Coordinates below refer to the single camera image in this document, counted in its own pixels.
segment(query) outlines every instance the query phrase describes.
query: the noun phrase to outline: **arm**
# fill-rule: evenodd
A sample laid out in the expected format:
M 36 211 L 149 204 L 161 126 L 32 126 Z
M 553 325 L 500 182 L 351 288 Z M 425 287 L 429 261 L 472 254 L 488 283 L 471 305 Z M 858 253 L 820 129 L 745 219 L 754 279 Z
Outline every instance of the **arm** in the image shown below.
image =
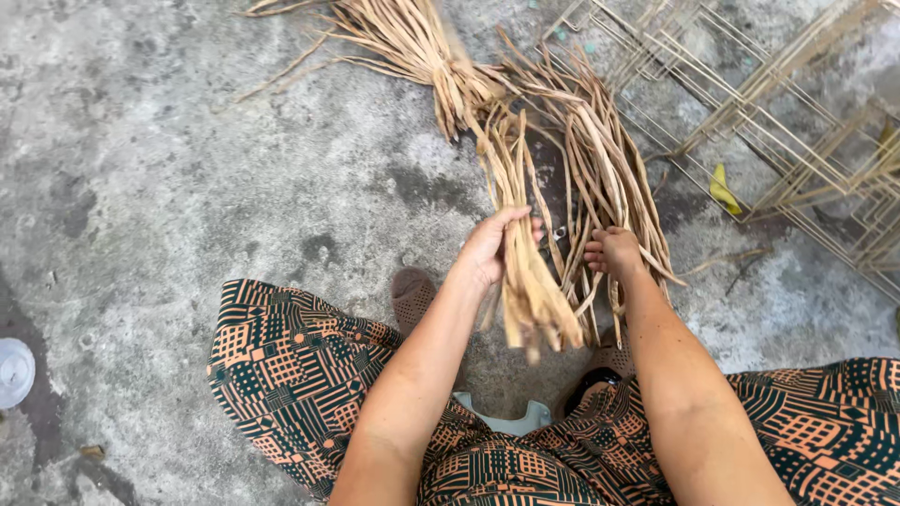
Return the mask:
M 585 259 L 625 289 L 634 365 L 651 442 L 683 505 L 794 504 L 716 362 L 669 307 L 635 235 L 594 230 Z
M 450 396 L 478 307 L 500 280 L 497 255 L 509 208 L 472 232 L 444 284 L 363 402 L 337 477 L 333 505 L 413 504 L 425 449 Z M 533 219 L 533 225 L 540 221 Z M 542 234 L 535 233 L 535 240 Z

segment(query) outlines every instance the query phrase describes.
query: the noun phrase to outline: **orange and black patterned fabric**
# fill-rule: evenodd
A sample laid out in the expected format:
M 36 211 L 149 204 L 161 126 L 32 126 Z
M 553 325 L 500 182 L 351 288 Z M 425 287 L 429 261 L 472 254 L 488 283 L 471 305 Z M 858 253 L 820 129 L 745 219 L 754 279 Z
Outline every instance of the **orange and black patterned fabric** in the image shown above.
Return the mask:
M 238 429 L 326 501 L 365 394 L 402 339 L 302 290 L 230 281 L 207 375 Z M 900 506 L 900 360 L 727 377 L 797 504 Z M 426 451 L 418 503 L 674 500 L 637 382 L 625 380 L 523 438 L 492 432 L 449 400 Z

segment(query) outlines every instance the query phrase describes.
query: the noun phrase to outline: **hand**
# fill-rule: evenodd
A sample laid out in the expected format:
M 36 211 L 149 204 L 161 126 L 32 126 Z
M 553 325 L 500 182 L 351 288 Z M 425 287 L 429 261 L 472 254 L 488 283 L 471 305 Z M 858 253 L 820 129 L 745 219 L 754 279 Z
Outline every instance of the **hand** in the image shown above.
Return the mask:
M 641 247 L 637 237 L 620 227 L 597 229 L 591 233 L 593 241 L 585 246 L 584 260 L 595 272 L 605 272 L 624 283 L 633 274 L 646 272 L 641 260 Z
M 508 207 L 497 212 L 475 226 L 463 249 L 456 258 L 457 267 L 472 276 L 483 290 L 497 283 L 503 277 L 503 231 L 507 225 L 528 216 L 531 206 Z M 532 236 L 539 242 L 544 236 L 541 225 L 544 220 L 531 219 Z

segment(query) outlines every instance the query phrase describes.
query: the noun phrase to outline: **left hand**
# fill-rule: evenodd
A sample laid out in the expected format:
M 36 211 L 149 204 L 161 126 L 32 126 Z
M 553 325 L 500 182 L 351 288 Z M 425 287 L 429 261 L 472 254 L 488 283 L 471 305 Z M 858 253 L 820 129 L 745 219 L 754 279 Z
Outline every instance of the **left hand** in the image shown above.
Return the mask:
M 483 290 L 497 283 L 503 277 L 503 231 L 507 225 L 519 218 L 528 216 L 531 206 L 508 207 L 497 212 L 475 226 L 463 249 L 456 257 L 456 265 L 471 274 Z M 541 226 L 544 220 L 531 219 L 532 236 L 535 243 L 544 236 Z

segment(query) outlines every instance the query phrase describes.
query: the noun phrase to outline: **white plastic cup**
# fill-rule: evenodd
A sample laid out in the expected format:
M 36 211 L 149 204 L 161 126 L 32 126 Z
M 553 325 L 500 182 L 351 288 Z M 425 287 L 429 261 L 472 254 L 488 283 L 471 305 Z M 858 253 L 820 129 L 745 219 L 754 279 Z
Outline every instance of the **white plastic cup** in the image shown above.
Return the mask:
M 34 355 L 19 339 L 0 339 L 0 409 L 25 399 L 34 384 Z

